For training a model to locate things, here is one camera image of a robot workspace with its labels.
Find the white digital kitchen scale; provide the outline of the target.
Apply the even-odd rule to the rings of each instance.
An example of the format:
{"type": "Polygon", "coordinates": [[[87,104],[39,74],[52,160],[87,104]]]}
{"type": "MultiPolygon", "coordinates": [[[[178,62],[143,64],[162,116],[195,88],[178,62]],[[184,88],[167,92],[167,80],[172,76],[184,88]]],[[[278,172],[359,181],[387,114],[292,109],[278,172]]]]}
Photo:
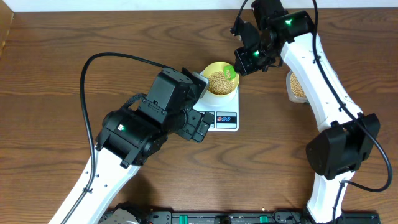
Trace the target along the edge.
{"type": "Polygon", "coordinates": [[[228,95],[214,95],[207,91],[193,107],[201,113],[209,112],[214,117],[209,131],[236,132],[239,129],[239,75],[233,81],[236,88],[228,95]]]}

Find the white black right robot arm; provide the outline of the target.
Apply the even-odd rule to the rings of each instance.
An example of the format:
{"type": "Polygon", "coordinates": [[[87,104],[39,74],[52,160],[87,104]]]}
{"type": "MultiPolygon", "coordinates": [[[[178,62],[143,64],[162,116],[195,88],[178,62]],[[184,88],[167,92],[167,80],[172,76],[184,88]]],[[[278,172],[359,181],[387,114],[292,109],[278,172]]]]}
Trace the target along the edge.
{"type": "Polygon", "coordinates": [[[305,11],[289,13],[280,1],[254,1],[255,23],[238,17],[231,33],[240,75],[287,65],[296,76],[317,122],[318,135],[306,146],[315,180],[306,211],[313,223],[345,223],[341,211],[346,186],[376,147],[380,123],[348,96],[323,53],[318,20],[305,11]]]}

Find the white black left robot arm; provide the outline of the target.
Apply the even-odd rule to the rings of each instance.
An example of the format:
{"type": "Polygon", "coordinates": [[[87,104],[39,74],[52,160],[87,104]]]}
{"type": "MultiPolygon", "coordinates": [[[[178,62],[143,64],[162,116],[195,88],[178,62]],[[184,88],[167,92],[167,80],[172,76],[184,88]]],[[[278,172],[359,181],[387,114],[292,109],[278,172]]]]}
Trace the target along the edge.
{"type": "Polygon", "coordinates": [[[148,94],[132,96],[103,120],[90,159],[51,223],[97,223],[121,188],[170,134],[202,142],[214,120],[194,106],[209,81],[183,69],[163,69],[148,94]]]}

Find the clear container of soybeans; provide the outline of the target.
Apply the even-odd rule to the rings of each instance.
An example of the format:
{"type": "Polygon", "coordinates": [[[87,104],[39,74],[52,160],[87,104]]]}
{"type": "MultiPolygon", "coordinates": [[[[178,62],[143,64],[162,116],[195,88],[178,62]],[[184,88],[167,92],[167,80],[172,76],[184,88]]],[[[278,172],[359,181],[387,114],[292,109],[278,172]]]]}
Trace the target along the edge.
{"type": "Polygon", "coordinates": [[[293,103],[309,103],[295,74],[290,71],[286,76],[286,87],[289,100],[293,103]]]}

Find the green plastic measuring scoop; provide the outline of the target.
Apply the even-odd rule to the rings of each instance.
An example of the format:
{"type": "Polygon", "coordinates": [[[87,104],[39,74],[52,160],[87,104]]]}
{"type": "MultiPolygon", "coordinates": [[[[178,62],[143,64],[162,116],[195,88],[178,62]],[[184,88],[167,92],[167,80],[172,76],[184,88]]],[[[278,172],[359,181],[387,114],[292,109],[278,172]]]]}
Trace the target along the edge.
{"type": "Polygon", "coordinates": [[[232,65],[226,65],[223,67],[224,77],[227,80],[234,80],[236,78],[236,71],[232,65]]]}

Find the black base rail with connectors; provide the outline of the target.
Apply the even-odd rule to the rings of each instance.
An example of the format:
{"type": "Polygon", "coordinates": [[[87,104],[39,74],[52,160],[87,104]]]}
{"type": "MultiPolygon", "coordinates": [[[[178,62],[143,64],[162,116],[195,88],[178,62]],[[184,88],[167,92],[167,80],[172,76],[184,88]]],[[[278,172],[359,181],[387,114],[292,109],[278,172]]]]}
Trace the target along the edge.
{"type": "Polygon", "coordinates": [[[268,224],[313,223],[308,212],[277,210],[261,213],[177,213],[170,210],[141,210],[126,202],[104,212],[100,224],[268,224]]]}

